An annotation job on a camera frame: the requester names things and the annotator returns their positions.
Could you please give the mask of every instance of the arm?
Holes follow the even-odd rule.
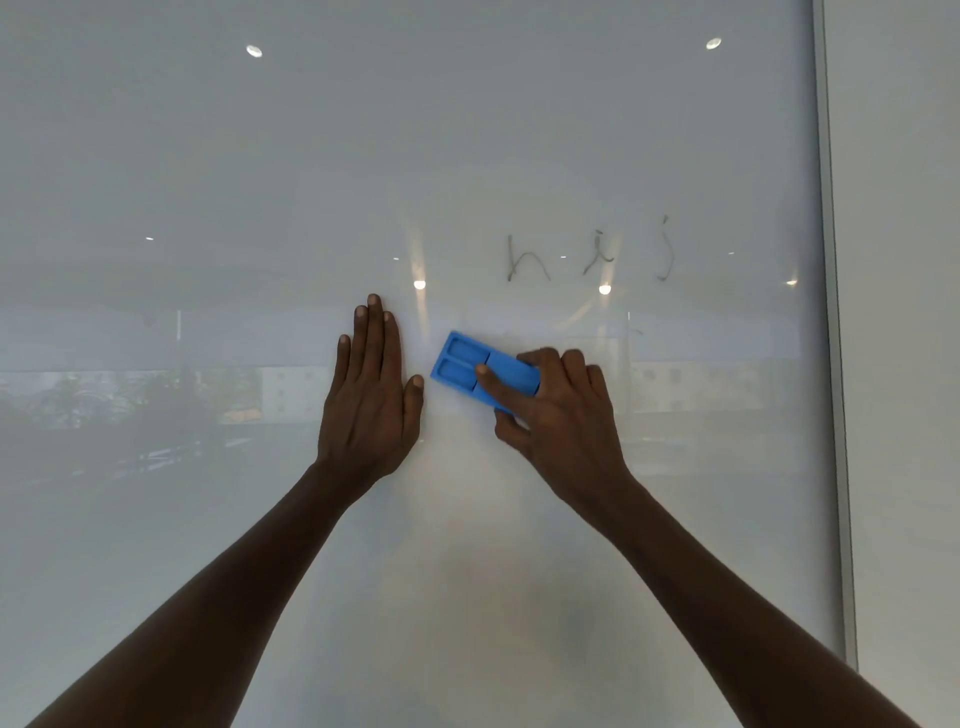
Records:
[[[229,726],[283,608],[346,509],[417,442],[396,318],[370,297],[342,336],[318,458],[239,541],[73,684],[32,728]]]
[[[714,558],[634,480],[603,373],[577,351],[522,354],[527,398],[486,367],[480,383],[529,425],[496,413],[496,436],[627,558],[748,728],[916,724]]]

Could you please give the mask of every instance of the white whiteboard surface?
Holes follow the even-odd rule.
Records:
[[[641,481],[840,648],[806,3],[56,6],[0,26],[5,724],[299,477],[369,292],[410,373],[582,348]],[[492,412],[426,401],[236,725],[734,725]]]
[[[954,726],[960,6],[824,5],[859,668]]]

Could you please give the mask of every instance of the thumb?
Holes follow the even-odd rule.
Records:
[[[513,412],[523,420],[530,422],[530,406],[532,401],[513,387],[508,387],[500,377],[493,373],[493,370],[486,364],[477,364],[475,373],[480,386],[484,388],[498,404],[502,404],[506,409]]]
[[[403,388],[403,446],[409,452],[420,437],[423,411],[423,377],[413,375]]]

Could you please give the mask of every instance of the blue eraser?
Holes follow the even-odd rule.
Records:
[[[446,343],[440,350],[440,356],[437,357],[437,363],[433,365],[430,377],[484,404],[505,409],[497,404],[496,400],[477,382],[477,377],[473,373],[473,368],[477,364],[486,364],[494,374],[500,377],[500,381],[527,397],[533,397],[540,389],[540,372],[537,371],[537,367],[525,364],[486,344],[481,344],[458,331],[451,331],[446,337]]]

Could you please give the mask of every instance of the metal frame edge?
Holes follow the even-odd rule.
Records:
[[[847,427],[843,399],[840,304],[837,292],[836,238],[833,219],[833,171],[830,160],[830,118],[827,73],[826,0],[813,0],[814,60],[817,74],[817,121],[820,146],[820,190],[824,220],[824,263],[827,282],[830,393],[833,446],[836,456],[837,514],[840,537],[840,588],[843,608],[844,659],[857,669],[856,602],[853,589],[853,543],[850,482],[847,470]]]

